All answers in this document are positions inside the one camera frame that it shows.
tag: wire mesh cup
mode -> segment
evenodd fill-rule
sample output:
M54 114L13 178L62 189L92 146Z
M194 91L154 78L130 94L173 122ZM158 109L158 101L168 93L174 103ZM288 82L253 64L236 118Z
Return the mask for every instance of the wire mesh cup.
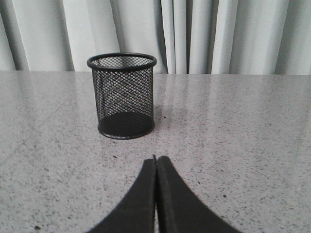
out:
M110 53L91 57L98 131L115 139L150 133L154 124L153 56Z

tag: granite countertop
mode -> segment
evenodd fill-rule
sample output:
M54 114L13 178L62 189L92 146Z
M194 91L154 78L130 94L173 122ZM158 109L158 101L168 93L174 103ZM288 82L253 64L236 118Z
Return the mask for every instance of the granite countertop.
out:
M0 72L0 232L89 230L152 155L240 231L311 231L311 76L156 74L154 107L109 139L91 73Z

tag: black plastic piece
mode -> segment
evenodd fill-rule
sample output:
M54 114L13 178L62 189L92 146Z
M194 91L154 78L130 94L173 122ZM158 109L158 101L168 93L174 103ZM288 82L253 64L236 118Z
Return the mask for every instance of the black plastic piece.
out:
M88 233L153 233L156 160L147 159L118 206Z
M98 131L114 139L151 132L154 124L153 66L156 58L141 53L91 57Z
M157 179L156 207L161 233L239 233L196 197L169 157L158 158Z

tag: black mesh pen holder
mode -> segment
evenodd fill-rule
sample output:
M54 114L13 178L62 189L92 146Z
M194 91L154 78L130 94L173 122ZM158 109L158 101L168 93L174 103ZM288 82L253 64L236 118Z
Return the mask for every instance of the black mesh pen holder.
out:
M155 64L154 57L140 53L110 53L88 59L102 135L132 139L152 131Z

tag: pen holder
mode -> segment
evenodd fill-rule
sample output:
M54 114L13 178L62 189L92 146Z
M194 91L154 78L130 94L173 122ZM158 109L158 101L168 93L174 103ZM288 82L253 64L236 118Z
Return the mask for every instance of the pen holder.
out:
M144 136L154 128L153 66L156 59L140 53L91 57L98 131L114 139Z

